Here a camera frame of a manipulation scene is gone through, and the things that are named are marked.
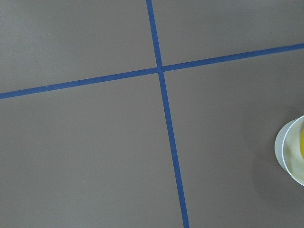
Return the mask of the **yellow lemon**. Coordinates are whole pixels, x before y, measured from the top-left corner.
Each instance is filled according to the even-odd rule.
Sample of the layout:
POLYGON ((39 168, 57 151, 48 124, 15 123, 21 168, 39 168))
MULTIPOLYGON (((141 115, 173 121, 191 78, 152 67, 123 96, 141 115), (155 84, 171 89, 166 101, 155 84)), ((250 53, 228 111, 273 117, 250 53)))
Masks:
POLYGON ((300 147, 301 157, 304 159, 304 129, 301 130, 299 147, 300 147))

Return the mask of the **white bowl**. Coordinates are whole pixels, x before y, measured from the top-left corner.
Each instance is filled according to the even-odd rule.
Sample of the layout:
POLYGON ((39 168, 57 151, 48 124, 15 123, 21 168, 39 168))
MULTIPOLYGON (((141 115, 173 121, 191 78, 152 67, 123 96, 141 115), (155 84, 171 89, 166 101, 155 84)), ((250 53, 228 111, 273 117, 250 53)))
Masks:
POLYGON ((304 160, 300 153, 301 116, 285 124, 275 138, 275 155, 280 166, 300 185, 304 184, 304 160))

